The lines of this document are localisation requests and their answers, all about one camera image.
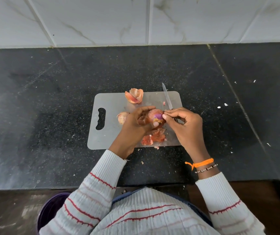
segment sleeve cuff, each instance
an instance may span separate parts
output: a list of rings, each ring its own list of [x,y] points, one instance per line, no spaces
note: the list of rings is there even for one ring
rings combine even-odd
[[[196,185],[209,210],[224,209],[239,201],[239,197],[222,172],[215,176],[198,180]]]
[[[126,160],[118,157],[115,153],[106,150],[91,173],[113,187],[116,187],[118,178],[126,162]]]

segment knife blade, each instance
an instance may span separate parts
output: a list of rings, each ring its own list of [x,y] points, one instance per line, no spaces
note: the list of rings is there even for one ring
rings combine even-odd
[[[166,97],[168,108],[170,110],[172,110],[173,109],[173,105],[172,105],[172,102],[170,102],[170,98],[169,98],[169,95],[168,95],[168,92],[166,90],[166,87],[165,87],[164,83],[162,83],[162,87],[163,87],[163,91],[164,91],[164,94],[165,94],[165,97]]]

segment purple bucket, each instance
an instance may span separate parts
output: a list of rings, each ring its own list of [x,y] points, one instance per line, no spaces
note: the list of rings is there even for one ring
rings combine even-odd
[[[36,233],[39,234],[39,231],[42,227],[48,224],[51,221],[57,211],[63,206],[65,200],[71,192],[60,192],[53,197],[49,198],[45,204],[42,206],[38,218],[36,219]]]

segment person's right hand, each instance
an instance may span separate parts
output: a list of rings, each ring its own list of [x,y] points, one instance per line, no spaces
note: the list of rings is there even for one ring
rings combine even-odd
[[[200,115],[181,107],[164,111],[163,118],[174,130],[179,142],[194,163],[210,158],[203,140],[202,118]],[[177,123],[173,118],[182,120],[184,124]]]

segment white tile wall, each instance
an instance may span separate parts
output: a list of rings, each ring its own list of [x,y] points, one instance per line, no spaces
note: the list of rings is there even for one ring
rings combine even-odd
[[[0,0],[0,47],[280,42],[280,0]]]
[[[56,46],[147,44],[149,0],[32,0]]]
[[[0,0],[0,47],[50,45],[24,0]]]

